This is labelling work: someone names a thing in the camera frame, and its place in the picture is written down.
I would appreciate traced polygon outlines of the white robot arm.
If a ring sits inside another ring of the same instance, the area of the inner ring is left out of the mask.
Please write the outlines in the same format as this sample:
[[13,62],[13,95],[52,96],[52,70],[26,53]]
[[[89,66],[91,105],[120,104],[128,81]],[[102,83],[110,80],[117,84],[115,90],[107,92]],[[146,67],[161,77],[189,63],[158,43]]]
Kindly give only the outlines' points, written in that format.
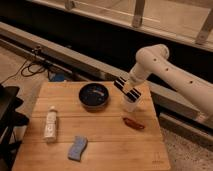
[[213,115],[213,84],[182,70],[167,61],[169,49],[157,44],[139,49],[136,64],[130,70],[124,92],[142,84],[154,74],[189,100],[204,114]]

